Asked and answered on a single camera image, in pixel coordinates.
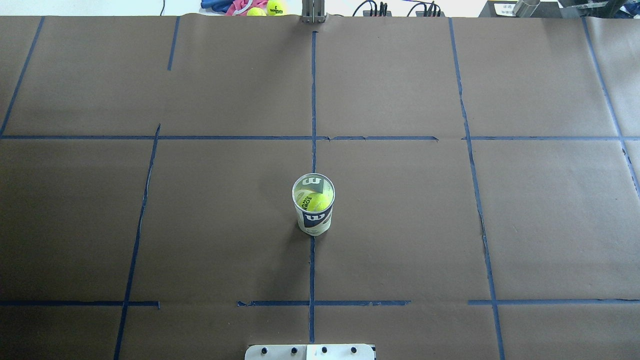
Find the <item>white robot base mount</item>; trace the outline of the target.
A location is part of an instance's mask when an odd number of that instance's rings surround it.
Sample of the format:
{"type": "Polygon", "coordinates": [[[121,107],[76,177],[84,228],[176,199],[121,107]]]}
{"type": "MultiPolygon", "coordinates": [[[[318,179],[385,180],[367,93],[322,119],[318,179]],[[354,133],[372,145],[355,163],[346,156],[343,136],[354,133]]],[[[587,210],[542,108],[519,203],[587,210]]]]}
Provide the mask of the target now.
{"type": "Polygon", "coordinates": [[[375,360],[374,345],[365,343],[254,344],[245,360],[375,360]]]}

